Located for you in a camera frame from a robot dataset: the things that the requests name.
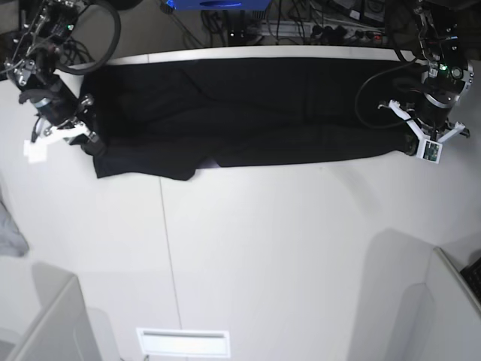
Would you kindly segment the black T-shirt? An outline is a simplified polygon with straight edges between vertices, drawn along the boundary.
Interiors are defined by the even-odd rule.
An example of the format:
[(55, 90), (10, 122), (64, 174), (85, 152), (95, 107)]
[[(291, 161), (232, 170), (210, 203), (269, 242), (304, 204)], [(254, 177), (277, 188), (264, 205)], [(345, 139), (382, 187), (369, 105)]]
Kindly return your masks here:
[(339, 162), (403, 153), (414, 135), (382, 101), (416, 78), (393, 61), (202, 59), (109, 65), (83, 79), (106, 151), (98, 177), (140, 173), (187, 181), (197, 170)]

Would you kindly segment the grey crumpled cloth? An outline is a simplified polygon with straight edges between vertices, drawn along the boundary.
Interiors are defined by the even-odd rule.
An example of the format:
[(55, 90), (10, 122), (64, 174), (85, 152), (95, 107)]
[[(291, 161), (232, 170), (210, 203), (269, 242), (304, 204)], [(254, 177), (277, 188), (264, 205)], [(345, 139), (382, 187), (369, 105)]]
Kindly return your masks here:
[(29, 244), (19, 230), (5, 203), (1, 187), (1, 256), (25, 257), (30, 251)]

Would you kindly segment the black keyboard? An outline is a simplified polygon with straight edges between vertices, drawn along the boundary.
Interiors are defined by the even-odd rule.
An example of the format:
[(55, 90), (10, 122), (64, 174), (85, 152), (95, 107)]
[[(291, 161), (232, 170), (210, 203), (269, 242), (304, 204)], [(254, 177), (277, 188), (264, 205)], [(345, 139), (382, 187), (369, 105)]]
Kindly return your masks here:
[(481, 259), (472, 265), (468, 265), (461, 270), (461, 276), (469, 286), (470, 290), (481, 301)]

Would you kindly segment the blue box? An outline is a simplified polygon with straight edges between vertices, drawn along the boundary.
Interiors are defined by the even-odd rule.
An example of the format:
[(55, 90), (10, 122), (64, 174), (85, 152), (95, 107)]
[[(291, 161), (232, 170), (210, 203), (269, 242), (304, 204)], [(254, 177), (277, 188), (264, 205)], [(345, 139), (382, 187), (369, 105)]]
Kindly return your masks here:
[(166, 4), (179, 11), (263, 11), (270, 2), (270, 0), (168, 0)]

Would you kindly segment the white power strip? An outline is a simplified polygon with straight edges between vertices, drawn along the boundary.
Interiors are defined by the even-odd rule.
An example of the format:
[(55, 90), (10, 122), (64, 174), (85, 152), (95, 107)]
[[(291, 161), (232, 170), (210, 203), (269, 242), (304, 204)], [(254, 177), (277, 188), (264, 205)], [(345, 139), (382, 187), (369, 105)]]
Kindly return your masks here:
[(309, 38), (321, 36), (324, 30), (337, 31), (348, 38), (355, 38), (366, 32), (372, 35), (382, 35), (383, 28), (362, 26), (355, 23), (326, 23), (316, 24), (312, 22), (300, 23), (294, 21), (280, 21), (280, 24), (263, 20), (255, 26), (255, 32), (261, 36), (277, 36), (278, 38)]

